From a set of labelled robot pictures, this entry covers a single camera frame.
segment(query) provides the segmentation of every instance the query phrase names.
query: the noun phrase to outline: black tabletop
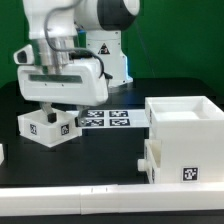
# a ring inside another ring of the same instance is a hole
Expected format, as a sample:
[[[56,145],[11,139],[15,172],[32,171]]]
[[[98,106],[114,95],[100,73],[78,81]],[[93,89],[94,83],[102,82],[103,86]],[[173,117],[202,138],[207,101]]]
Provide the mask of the black tabletop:
[[[222,99],[197,79],[137,79],[133,88],[110,95],[97,109],[144,109],[145,97],[207,96],[222,108]],[[0,89],[0,141],[6,160],[0,187],[84,186],[148,183],[137,171],[147,128],[89,129],[83,136],[51,149],[19,135],[17,116],[39,109],[27,102],[17,82]],[[72,105],[53,105],[74,110]],[[89,216],[7,217],[0,223],[223,223],[223,211],[160,212]]]

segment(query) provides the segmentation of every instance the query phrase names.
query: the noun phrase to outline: open box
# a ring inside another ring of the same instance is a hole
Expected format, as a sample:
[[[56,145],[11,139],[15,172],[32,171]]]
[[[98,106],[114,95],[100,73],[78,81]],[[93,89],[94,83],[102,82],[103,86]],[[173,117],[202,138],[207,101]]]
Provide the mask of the open box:
[[[146,98],[150,122],[139,170],[150,183],[224,181],[224,113],[201,97]]]

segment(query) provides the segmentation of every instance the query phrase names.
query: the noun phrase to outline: green wall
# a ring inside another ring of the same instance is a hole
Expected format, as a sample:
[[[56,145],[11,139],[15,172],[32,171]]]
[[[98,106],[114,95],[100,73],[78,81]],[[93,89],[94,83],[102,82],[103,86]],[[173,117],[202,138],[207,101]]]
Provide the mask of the green wall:
[[[134,78],[194,77],[224,95],[224,1],[141,0],[123,33]],[[0,86],[16,80],[13,52],[28,41],[22,0],[1,0]]]

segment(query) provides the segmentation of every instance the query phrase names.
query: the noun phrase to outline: white container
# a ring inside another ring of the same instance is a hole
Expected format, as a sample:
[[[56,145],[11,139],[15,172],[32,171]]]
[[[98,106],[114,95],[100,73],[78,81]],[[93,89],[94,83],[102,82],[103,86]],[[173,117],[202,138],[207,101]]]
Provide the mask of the white container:
[[[224,113],[206,97],[146,98],[150,183],[224,181]]]
[[[57,122],[51,124],[42,110],[18,117],[20,135],[53,147],[81,135],[81,130],[75,126],[75,116],[55,110]]]

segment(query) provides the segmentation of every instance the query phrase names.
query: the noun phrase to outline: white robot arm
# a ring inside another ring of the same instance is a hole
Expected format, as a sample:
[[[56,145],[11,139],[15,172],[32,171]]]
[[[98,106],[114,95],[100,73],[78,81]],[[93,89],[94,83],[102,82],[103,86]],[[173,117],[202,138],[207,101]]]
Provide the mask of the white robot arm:
[[[22,65],[18,78],[24,98],[41,102],[50,117],[52,102],[103,104],[108,99],[104,64],[94,52],[74,48],[74,21],[87,31],[123,30],[134,21],[139,0],[23,0],[23,4],[32,46],[16,52],[14,59]]]

